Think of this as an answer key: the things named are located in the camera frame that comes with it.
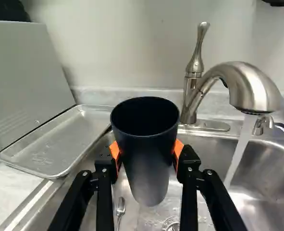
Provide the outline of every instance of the faucet spout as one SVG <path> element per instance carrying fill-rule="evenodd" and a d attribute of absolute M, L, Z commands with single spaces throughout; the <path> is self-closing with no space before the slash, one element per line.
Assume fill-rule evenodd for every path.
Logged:
<path fill-rule="evenodd" d="M 180 116 L 183 124 L 196 123 L 196 110 L 218 79 L 228 87 L 229 103 L 243 113 L 262 115 L 280 109 L 280 91 L 265 73 L 245 62 L 226 62 L 206 72 L 184 100 Z"/>

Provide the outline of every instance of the cutting board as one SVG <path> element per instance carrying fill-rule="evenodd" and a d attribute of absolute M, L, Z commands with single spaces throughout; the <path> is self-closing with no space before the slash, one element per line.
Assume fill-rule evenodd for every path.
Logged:
<path fill-rule="evenodd" d="M 46 26 L 0 21 L 0 151 L 73 105 Z"/>

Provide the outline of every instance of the faucet base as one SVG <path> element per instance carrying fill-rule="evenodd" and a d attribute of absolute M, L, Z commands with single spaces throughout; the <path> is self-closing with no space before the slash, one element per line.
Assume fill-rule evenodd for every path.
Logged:
<path fill-rule="evenodd" d="M 207 119 L 197 119 L 196 123 L 194 124 L 180 124 L 178 128 L 186 130 L 220 131 L 220 132 L 230 130 L 230 126 L 226 123 L 216 120 L 207 120 Z"/>

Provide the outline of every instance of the orange gripper pad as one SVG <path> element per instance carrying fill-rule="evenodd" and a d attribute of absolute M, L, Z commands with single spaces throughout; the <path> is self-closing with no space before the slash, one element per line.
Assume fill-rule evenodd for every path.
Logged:
<path fill-rule="evenodd" d="M 114 141 L 110 146 L 110 151 L 111 151 L 111 154 L 112 154 L 112 157 L 114 158 L 115 160 L 115 163 L 116 163 L 116 169 L 117 169 L 117 174 L 118 174 L 118 159 L 119 159 L 119 148 L 118 148 L 118 144 L 116 141 Z"/>
<path fill-rule="evenodd" d="M 174 153 L 175 153 L 175 158 L 176 158 L 176 162 L 177 162 L 177 165 L 176 165 L 176 172 L 178 170 L 178 160 L 179 160 L 179 156 L 180 156 L 180 153 L 182 151 L 182 149 L 184 148 L 184 144 L 179 140 L 179 139 L 176 139 L 176 142 L 175 142 L 175 147 L 174 147 Z"/>

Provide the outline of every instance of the white wall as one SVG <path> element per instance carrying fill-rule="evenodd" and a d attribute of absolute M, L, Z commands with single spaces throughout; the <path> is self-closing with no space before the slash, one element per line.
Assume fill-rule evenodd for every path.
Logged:
<path fill-rule="evenodd" d="M 284 8 L 261 0 L 23 2 L 47 24 L 72 86 L 182 88 L 197 24 L 207 20 L 206 69 L 247 61 L 284 90 Z"/>

